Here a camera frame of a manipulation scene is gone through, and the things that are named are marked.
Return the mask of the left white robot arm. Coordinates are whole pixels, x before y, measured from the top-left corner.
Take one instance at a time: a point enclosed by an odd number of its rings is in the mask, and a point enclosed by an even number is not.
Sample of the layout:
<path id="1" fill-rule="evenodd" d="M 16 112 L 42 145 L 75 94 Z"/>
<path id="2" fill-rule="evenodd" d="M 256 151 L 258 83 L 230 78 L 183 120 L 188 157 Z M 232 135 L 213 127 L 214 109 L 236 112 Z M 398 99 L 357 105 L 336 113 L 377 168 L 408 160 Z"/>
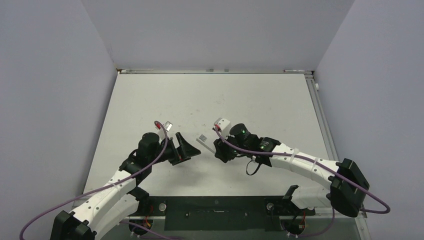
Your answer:
<path id="1" fill-rule="evenodd" d="M 145 133 L 100 191 L 71 212 L 62 211 L 55 217 L 50 239 L 100 240 L 127 216 L 145 214 L 149 193 L 138 185 L 152 172 L 152 166 L 166 161 L 175 166 L 201 154 L 179 132 L 176 139 L 178 147 L 167 136 Z"/>

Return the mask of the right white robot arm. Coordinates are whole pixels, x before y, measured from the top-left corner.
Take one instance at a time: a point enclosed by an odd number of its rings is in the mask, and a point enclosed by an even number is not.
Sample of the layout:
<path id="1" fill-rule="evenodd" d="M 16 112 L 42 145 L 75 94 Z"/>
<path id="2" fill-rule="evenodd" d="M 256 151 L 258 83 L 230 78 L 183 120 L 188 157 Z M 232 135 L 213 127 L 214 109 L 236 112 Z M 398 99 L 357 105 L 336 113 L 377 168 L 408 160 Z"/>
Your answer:
<path id="1" fill-rule="evenodd" d="M 294 186 L 283 199 L 289 214 L 312 208 L 334 208 L 348 217 L 357 217 L 370 185 L 357 163 L 345 158 L 334 161 L 314 157 L 270 138 L 250 133 L 242 123 L 229 127 L 215 123 L 218 134 L 213 144 L 215 157 L 227 163 L 237 157 L 248 157 L 258 166 L 280 168 L 308 178 L 318 187 Z"/>

